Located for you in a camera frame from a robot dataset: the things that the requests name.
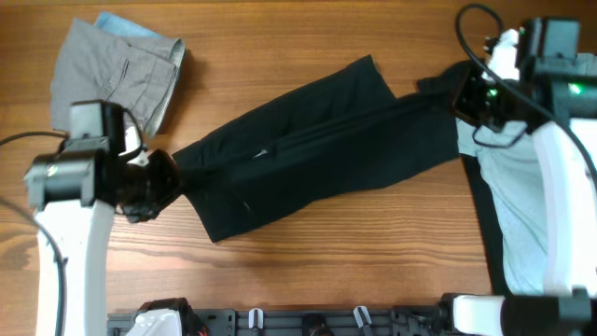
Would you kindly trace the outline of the black shorts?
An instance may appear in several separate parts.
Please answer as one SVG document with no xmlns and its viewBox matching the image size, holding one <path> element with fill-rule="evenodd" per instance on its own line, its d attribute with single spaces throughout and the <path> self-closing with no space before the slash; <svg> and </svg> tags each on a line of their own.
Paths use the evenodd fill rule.
<svg viewBox="0 0 597 336">
<path fill-rule="evenodd" d="M 451 161 L 458 149 L 449 104 L 466 69 L 457 63 L 396 97 L 363 57 L 177 151 L 186 197 L 219 242 Z"/>
</svg>

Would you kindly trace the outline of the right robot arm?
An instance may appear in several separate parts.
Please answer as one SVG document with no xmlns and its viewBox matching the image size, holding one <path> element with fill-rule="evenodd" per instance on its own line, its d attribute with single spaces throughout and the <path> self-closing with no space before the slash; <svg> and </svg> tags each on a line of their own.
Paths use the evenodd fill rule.
<svg viewBox="0 0 597 336">
<path fill-rule="evenodd" d="M 596 69 L 581 25 L 543 17 L 487 40 L 452 102 L 480 166 L 504 291 L 450 294 L 443 328 L 469 335 L 596 331 Z"/>
</svg>

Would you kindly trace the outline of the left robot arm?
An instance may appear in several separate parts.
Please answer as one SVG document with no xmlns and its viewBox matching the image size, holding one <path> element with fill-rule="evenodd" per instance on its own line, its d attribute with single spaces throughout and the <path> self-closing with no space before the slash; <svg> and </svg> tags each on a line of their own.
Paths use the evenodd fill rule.
<svg viewBox="0 0 597 336">
<path fill-rule="evenodd" d="M 181 179 L 172 158 L 128 134 L 126 108 L 101 100 L 70 107 L 66 138 L 37 156 L 26 176 L 38 225 L 38 335 L 106 333 L 106 255 L 117 213 L 155 219 L 175 201 Z"/>
</svg>

